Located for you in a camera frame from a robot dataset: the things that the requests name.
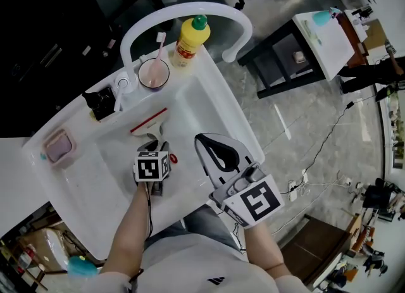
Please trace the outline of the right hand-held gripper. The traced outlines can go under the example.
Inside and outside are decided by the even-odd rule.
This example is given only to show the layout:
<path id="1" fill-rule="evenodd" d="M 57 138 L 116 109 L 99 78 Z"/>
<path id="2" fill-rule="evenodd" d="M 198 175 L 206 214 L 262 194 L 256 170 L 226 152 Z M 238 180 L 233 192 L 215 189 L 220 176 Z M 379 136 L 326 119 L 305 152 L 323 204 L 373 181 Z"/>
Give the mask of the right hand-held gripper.
<path id="1" fill-rule="evenodd" d="M 273 177 L 253 162 L 243 143 L 221 134 L 201 133 L 195 136 L 194 146 L 215 188 L 209 198 L 240 226 L 251 228 L 284 207 Z M 233 171 L 239 173 L 225 183 L 220 180 L 222 172 Z"/>

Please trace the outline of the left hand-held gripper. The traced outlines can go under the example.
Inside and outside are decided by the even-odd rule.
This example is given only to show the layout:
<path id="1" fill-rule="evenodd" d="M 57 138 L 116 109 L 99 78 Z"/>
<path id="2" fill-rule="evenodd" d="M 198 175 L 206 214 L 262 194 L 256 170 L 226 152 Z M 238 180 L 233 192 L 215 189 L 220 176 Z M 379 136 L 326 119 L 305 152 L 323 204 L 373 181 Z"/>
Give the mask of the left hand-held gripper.
<path id="1" fill-rule="evenodd" d="M 161 151 L 157 151 L 158 140 L 141 145 L 134 159 L 134 178 L 136 182 L 152 183 L 151 194 L 163 195 L 163 181 L 170 173 L 170 145 L 164 141 Z"/>

